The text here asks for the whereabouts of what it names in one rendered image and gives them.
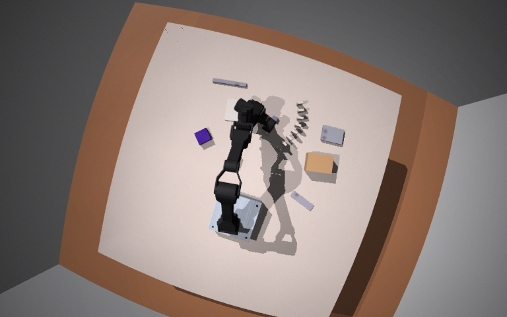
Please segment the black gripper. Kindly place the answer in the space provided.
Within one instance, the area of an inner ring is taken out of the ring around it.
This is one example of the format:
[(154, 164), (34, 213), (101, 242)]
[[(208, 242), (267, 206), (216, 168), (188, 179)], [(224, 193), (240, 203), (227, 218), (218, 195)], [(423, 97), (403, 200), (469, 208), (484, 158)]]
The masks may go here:
[[(244, 99), (240, 98), (234, 107), (235, 111), (238, 112), (238, 105), (241, 102), (246, 102), (246, 101)], [(258, 119), (258, 120), (252, 119), (252, 122), (253, 122), (253, 126), (255, 126), (257, 122), (264, 124), (262, 129), (264, 129), (266, 132), (270, 133), (271, 130), (274, 128), (274, 126), (277, 124), (277, 122), (272, 118), (268, 118), (268, 115), (265, 112), (266, 112), (266, 108), (263, 110), (262, 114), (260, 115), (261, 116), (260, 119)], [(266, 121), (267, 118), (268, 118), (268, 120)]]

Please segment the brown rectangular block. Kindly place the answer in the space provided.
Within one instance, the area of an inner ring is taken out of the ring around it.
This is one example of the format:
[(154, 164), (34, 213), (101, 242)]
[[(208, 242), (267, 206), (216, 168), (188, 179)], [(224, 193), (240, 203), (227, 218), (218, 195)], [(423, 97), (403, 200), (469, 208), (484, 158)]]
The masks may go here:
[(306, 153), (305, 171), (332, 173), (334, 156)]

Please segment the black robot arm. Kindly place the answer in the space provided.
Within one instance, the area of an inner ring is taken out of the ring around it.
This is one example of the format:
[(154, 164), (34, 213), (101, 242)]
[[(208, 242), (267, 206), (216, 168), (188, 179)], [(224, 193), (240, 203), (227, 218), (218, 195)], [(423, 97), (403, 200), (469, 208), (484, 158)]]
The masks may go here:
[[(217, 176), (214, 188), (216, 200), (221, 203), (222, 215), (217, 221), (218, 232), (238, 235), (240, 219), (238, 214), (234, 213), (234, 204), (240, 196), (242, 181), (239, 176), (240, 159), (244, 149), (251, 143), (252, 131), (254, 127), (253, 120), (260, 119), (260, 114), (264, 105), (255, 100), (241, 102), (238, 105), (238, 121), (233, 121), (230, 128), (231, 149), (226, 160), (224, 160), (223, 169)], [(234, 128), (236, 126), (236, 129)], [(240, 181), (238, 184), (219, 182), (224, 172), (237, 173)]]

